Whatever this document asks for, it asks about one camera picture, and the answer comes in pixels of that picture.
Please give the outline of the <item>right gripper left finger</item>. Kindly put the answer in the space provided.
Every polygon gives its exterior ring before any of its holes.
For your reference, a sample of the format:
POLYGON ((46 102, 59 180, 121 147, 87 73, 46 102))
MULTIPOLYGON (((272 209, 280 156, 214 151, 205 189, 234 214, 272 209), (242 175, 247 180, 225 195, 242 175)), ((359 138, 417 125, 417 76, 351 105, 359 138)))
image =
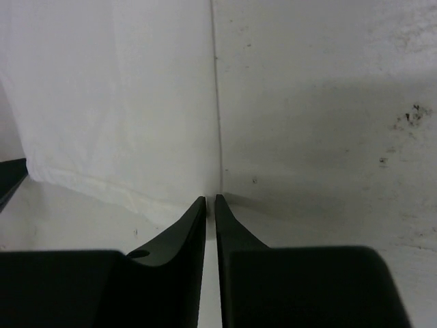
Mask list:
POLYGON ((196 327, 206 199, 123 254, 115 250, 1 254, 2 327, 196 327))

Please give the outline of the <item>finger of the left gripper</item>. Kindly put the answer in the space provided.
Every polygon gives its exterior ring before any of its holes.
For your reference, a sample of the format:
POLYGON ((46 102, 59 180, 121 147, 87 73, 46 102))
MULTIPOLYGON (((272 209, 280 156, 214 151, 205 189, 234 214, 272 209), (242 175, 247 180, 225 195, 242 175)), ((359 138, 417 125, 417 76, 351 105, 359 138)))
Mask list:
POLYGON ((6 207, 16 190, 27 177, 26 158, 4 161, 0 164, 0 211, 6 207))

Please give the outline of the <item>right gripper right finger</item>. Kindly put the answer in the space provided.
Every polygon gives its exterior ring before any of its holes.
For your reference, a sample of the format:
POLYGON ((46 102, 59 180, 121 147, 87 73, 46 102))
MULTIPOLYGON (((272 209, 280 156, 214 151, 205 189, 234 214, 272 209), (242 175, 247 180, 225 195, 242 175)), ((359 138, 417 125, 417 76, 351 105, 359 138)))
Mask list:
POLYGON ((224 327, 409 327, 382 257, 362 246, 268 247, 214 201, 224 327))

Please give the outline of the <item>white tank top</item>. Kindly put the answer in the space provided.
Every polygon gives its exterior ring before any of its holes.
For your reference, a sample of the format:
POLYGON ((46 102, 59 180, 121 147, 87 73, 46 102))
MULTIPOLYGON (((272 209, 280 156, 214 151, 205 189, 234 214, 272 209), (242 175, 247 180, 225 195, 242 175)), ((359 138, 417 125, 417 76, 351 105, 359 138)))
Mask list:
POLYGON ((220 180, 209 1, 2 1, 31 178, 176 220, 220 180))

